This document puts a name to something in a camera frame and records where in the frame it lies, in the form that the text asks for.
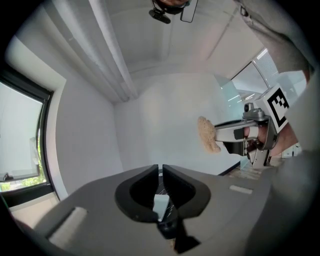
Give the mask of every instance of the white wall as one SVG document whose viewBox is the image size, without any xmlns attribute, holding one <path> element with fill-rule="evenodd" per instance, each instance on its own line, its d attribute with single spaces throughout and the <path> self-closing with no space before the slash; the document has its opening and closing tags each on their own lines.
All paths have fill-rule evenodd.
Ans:
<svg viewBox="0 0 320 256">
<path fill-rule="evenodd" d="M 32 201 L 10 208 L 12 215 L 19 221 L 34 228 L 38 221 L 56 204 L 59 200 L 55 193 L 46 194 Z"/>
<path fill-rule="evenodd" d="M 114 107 L 80 77 L 68 77 L 56 120 L 62 179 L 70 194 L 96 179 L 123 171 Z"/>
<path fill-rule="evenodd" d="M 113 105 L 75 67 L 66 62 L 52 39 L 47 38 L 38 25 L 26 25 L 17 37 L 41 60 L 32 62 L 34 69 L 38 69 L 37 64 L 44 62 L 66 80 L 63 87 L 51 88 L 55 91 L 52 99 L 56 99 L 56 112 L 52 113 L 53 118 L 48 127 L 50 132 L 47 131 L 47 142 L 55 142 L 51 145 L 55 146 L 56 153 L 56 159 L 49 159 L 49 162 L 57 162 L 51 165 L 54 168 L 52 171 L 60 176 L 61 182 L 58 185 L 64 186 L 61 193 L 57 190 L 60 199 L 88 182 L 122 172 Z M 56 77 L 50 72 L 43 72 L 41 78 L 35 77 L 24 68 L 29 63 L 28 58 L 22 57 L 18 62 L 22 64 L 17 64 L 17 59 L 11 64 L 19 67 L 18 70 L 31 80 L 39 82 Z"/>
<path fill-rule="evenodd" d="M 304 92 L 304 90 L 306 89 L 307 81 L 306 81 L 306 79 L 303 79 L 302 81 L 294 83 L 293 86 L 296 91 L 296 94 L 298 96 L 300 96 Z"/>
<path fill-rule="evenodd" d="M 230 116 L 213 75 L 170 74 L 134 82 L 142 88 L 140 97 L 115 106 L 116 133 L 125 171 L 169 164 L 217 175 L 240 160 L 221 143 L 221 153 L 207 153 L 198 135 L 199 116 L 213 124 L 227 121 Z"/>
</svg>

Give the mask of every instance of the camera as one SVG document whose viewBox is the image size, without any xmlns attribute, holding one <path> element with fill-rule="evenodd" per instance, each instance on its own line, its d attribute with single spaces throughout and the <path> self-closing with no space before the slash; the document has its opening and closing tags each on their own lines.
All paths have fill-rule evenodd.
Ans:
<svg viewBox="0 0 320 256">
<path fill-rule="evenodd" d="M 149 14 L 155 20 L 163 22 L 165 24 L 170 24 L 171 20 L 165 15 L 165 12 L 159 9 L 152 9 L 149 11 Z"/>
</svg>

